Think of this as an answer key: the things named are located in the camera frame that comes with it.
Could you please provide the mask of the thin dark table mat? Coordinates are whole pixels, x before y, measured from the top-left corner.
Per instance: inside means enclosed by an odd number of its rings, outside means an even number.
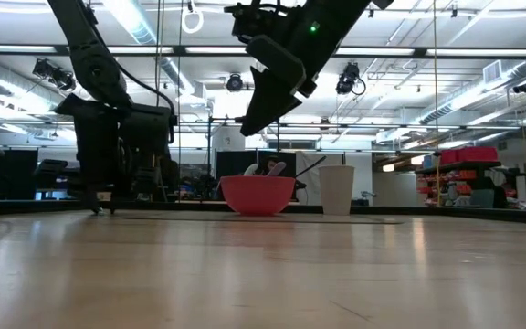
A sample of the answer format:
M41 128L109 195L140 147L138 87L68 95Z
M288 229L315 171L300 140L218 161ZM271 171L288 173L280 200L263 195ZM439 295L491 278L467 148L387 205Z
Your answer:
M233 222L233 223L279 223L279 224L326 224L326 225L402 225L405 222L379 218L285 218L285 217L222 217L222 218L149 218L123 217L128 220L161 220L189 222Z

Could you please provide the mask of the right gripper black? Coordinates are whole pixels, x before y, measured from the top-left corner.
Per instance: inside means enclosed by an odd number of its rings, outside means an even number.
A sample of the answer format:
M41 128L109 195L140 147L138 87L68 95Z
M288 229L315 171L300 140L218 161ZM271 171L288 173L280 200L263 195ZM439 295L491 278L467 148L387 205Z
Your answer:
M251 68L254 92L240 132L251 136L302 104L315 80L337 50L337 8L294 6L276 37L257 36L246 44L248 55L263 64Z

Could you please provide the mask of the white hanging cloth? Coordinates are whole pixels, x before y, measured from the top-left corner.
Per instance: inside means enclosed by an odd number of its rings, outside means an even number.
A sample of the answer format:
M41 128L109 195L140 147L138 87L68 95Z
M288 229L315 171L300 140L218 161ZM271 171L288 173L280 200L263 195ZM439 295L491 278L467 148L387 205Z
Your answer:
M315 168L300 175L298 180L305 184L304 189L296 195L301 199L301 204L319 206L321 204L321 188L319 168L325 165L348 165L354 168L352 181L352 199L360 201L363 192L373 192L373 162L372 155L368 153L335 153L335 152L296 152L296 173L313 165L323 156L326 159Z

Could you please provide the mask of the black long-handled utensil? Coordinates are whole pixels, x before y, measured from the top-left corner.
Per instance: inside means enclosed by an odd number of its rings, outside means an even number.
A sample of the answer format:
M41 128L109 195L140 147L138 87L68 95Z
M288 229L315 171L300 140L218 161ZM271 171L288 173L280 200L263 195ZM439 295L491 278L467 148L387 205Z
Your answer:
M310 166L306 167L305 169L303 169L302 171L298 172L294 178L298 178L300 177L301 175L304 175L305 173L309 172L311 169L315 168L316 166L318 166L319 164L321 164L322 162L324 162L327 158L327 155L324 155L322 156L318 161L316 161L315 163L311 164Z

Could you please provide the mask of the red plastic bowl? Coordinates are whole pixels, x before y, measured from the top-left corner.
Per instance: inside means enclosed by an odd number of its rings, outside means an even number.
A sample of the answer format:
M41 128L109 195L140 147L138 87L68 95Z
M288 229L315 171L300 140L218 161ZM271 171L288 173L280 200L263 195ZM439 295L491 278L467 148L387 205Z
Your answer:
M281 212L290 202L295 179L283 176L223 176L220 187L227 205L247 216L270 216Z

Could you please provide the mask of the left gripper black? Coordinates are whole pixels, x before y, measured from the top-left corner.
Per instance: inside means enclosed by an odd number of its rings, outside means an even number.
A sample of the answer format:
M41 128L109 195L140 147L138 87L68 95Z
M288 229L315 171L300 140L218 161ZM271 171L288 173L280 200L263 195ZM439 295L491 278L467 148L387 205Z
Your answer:
M97 186L113 185L110 195L110 213L113 215L116 205L124 197L116 113L101 102L86 101L74 94L68 95L55 112L73 118L77 159L81 178L85 182L81 200L97 215L97 208L101 207Z

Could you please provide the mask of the shelf with red bins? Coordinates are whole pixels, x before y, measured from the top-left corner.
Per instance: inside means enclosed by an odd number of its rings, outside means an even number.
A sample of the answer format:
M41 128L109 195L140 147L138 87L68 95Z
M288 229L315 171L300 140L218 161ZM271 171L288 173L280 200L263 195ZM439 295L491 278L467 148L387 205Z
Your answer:
M490 176L499 168L497 150L469 146L424 157L416 170L417 193L427 207L503 208L506 192Z

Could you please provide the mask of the overhead frame bar with lights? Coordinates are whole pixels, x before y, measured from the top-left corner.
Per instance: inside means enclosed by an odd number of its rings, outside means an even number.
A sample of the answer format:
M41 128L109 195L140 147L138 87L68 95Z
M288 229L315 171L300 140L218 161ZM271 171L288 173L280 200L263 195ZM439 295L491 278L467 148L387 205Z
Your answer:
M240 46L172 46L162 53L174 57L245 57ZM0 45L0 55L66 56L68 47L61 45ZM526 48L401 48L341 47L336 58L441 58L441 59L526 59Z

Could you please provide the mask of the person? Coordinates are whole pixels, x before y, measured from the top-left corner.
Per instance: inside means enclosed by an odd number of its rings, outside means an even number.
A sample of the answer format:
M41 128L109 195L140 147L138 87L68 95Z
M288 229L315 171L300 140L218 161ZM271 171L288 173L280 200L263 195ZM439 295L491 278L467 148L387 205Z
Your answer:
M260 175L267 175L278 163L279 159L277 156L270 155L259 164L258 173Z

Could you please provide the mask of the tall white cup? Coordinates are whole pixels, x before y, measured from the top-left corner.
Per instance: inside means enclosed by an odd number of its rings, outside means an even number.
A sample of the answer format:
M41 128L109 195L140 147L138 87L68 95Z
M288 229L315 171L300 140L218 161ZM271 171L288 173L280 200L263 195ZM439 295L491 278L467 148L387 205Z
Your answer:
M319 168L319 173L323 214L349 216L354 168L348 165L325 165Z

